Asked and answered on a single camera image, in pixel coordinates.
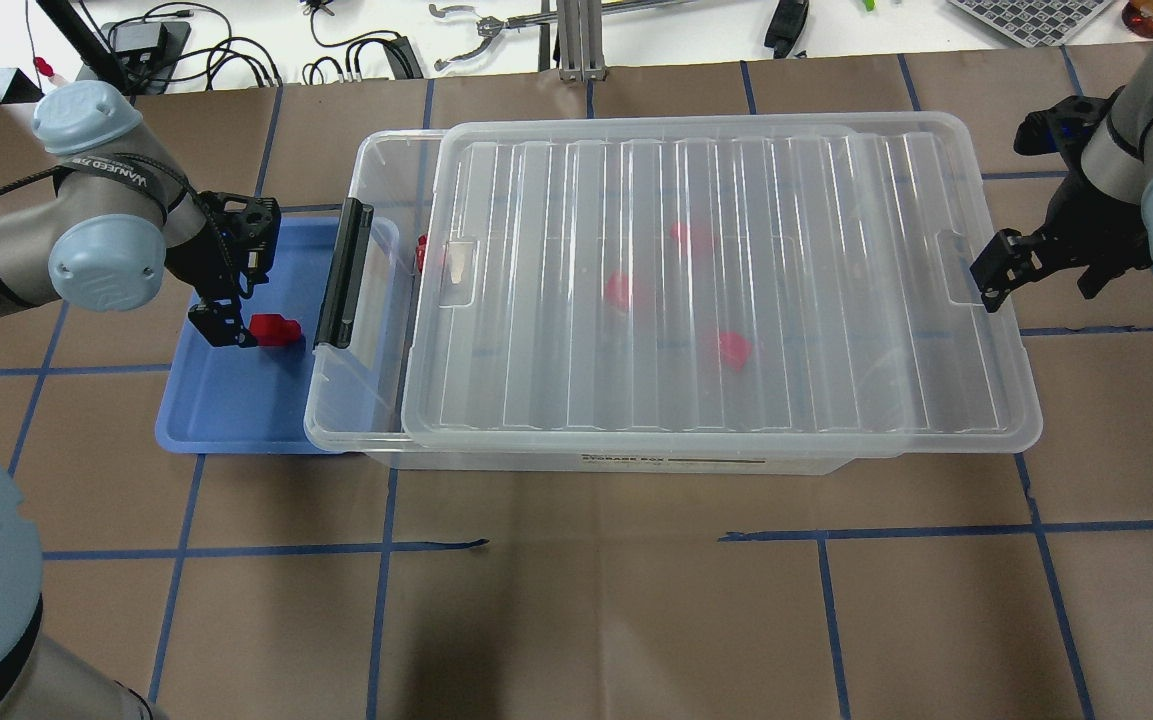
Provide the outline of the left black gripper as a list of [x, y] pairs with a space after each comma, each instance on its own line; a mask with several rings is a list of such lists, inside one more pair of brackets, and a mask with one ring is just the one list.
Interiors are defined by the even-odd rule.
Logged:
[[259, 345], [239, 299], [269, 282], [282, 208], [273, 197], [198, 192], [169, 211], [168, 270], [199, 297], [187, 320], [211, 347]]

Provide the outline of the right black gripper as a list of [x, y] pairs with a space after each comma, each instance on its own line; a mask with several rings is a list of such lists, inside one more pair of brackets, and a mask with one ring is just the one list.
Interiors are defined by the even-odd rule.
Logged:
[[1140, 207], [1102, 192], [1082, 165], [1093, 133], [1107, 127], [1117, 96], [1069, 96], [1052, 108], [1030, 111], [1019, 123], [1012, 150], [1023, 156], [1057, 152], [1068, 174], [1041, 227], [1028, 234], [1001, 228], [969, 267], [987, 313], [997, 313], [1013, 291], [1062, 270], [1082, 268], [1076, 287], [1084, 299], [1094, 299], [1129, 270], [1153, 267]]

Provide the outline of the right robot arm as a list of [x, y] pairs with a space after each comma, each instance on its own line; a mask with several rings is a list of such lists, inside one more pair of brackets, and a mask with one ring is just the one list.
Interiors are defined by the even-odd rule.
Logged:
[[1129, 270], [1153, 268], [1153, 47], [1111, 96], [1069, 96], [1028, 113], [1012, 147], [1056, 152], [1068, 173], [1041, 227], [1002, 228], [970, 267], [986, 312], [1067, 269], [1082, 270], [1076, 286], [1093, 299]]

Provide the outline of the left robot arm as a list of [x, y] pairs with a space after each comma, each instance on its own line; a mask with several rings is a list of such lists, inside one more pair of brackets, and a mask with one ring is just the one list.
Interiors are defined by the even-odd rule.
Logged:
[[242, 302], [273, 268], [274, 198], [201, 190], [141, 111], [96, 78], [46, 96], [31, 128], [55, 163], [0, 197], [44, 181], [54, 196], [0, 215], [0, 318], [58, 300], [131, 312], [172, 275], [195, 291], [187, 316], [211, 346], [259, 345]]

